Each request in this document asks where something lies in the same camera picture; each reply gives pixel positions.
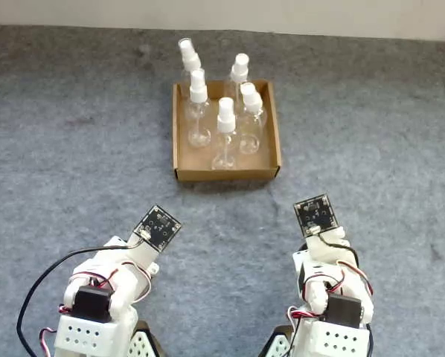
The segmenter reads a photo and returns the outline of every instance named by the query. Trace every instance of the clear plastic bottle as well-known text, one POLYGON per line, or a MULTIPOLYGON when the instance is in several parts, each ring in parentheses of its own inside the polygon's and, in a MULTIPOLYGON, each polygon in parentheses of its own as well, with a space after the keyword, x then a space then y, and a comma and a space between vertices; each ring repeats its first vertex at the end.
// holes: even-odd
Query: clear plastic bottle
POLYGON ((211 142, 211 132, 205 126, 208 109, 208 87, 206 86, 205 72, 200 68, 191 72, 190 98, 185 108, 188 141, 193 147, 206 147, 211 142))
POLYGON ((201 60, 194 50, 193 42, 189 38, 178 41, 179 50, 183 61, 184 69, 181 74, 181 95, 183 99, 190 97, 191 72, 201 68, 201 60))
POLYGON ((243 95, 244 112, 237 119, 237 131, 240 135, 239 151, 251 155, 259 150, 267 114, 254 84, 244 83, 240 91, 243 95))
POLYGON ((237 148, 238 137, 234 101, 232 98, 224 97, 219 101, 217 151, 212 163, 213 170, 234 170, 237 166, 237 148))
POLYGON ((229 79, 225 84, 225 96, 233 99, 236 115, 241 114, 244 109, 240 85, 247 81, 248 73, 249 56, 247 54, 238 54, 231 68, 229 79))

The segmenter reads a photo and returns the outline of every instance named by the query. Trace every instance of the cardboard tray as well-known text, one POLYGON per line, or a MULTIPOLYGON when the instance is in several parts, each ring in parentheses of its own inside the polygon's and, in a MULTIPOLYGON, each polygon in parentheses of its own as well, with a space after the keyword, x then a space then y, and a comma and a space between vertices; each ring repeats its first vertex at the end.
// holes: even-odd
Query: cardboard tray
MULTIPOLYGON (((276 177, 281 165, 277 112, 274 89, 267 80, 252 81, 260 93, 267 112, 267 124, 260 149, 254 155, 239 155, 237 170, 212 170, 215 155, 212 145, 202 149, 191 147, 185 137, 186 120, 184 101, 178 83, 173 85, 173 169, 179 181, 216 180, 270 180, 276 177)), ((209 115, 213 120, 205 122, 214 140, 216 134, 217 101, 224 96, 224 81, 208 81, 208 96, 211 100, 209 115)))

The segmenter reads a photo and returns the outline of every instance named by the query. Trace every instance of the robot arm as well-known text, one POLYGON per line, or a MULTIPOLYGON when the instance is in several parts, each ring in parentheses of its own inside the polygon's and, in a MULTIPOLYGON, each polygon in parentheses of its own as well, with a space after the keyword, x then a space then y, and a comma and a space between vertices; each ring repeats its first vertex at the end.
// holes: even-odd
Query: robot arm
POLYGON ((289 308, 292 326, 275 329, 260 357, 371 356, 373 289, 328 197, 294 207, 306 242, 292 256, 302 305, 289 308))
POLYGON ((113 237, 105 244, 132 248, 99 251, 74 269, 60 308, 55 357, 163 356, 147 325, 138 328, 132 305, 150 292, 159 271, 155 260, 180 227, 155 206, 128 242, 113 237))

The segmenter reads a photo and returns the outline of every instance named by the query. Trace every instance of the white pump cap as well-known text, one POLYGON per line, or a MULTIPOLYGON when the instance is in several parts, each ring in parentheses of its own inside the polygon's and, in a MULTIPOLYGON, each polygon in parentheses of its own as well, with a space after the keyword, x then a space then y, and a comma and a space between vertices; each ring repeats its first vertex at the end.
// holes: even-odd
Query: white pump cap
POLYGON ((234 115, 234 101, 232 98, 220 99, 220 111, 217 115, 217 130, 228 134, 236 129, 236 115, 234 115))
POLYGON ((191 72, 190 100, 193 103, 204 103, 208 100, 205 70, 202 68, 191 72))
POLYGON ((249 56, 247 54, 238 54, 236 60, 232 65, 231 79, 236 83, 243 83, 247 81, 247 74, 249 72, 249 56))
POLYGON ((199 59, 198 53, 194 50, 191 39, 180 39, 178 41, 178 46, 181 51, 181 57, 186 71, 191 72, 201 68, 201 60, 199 59))
POLYGON ((240 85, 240 92, 243 95, 244 106, 251 113, 257 113, 262 109, 262 98, 257 93, 254 84, 247 82, 240 85))

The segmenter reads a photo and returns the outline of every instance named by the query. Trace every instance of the circuit board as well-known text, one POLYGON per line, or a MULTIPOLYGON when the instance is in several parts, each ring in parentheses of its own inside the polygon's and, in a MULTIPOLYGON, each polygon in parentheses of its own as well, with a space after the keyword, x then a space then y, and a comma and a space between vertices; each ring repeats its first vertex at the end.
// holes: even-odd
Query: circuit board
POLYGON ((339 226, 327 194, 295 203, 294 210, 304 238, 313 235, 310 229, 315 226, 320 227, 319 233, 339 226))
POLYGON ((141 237, 142 231, 150 234, 148 243, 158 252, 163 252, 166 246, 178 233, 181 223, 174 219, 168 212, 159 206, 153 206, 151 210, 137 224, 133 232, 141 237))

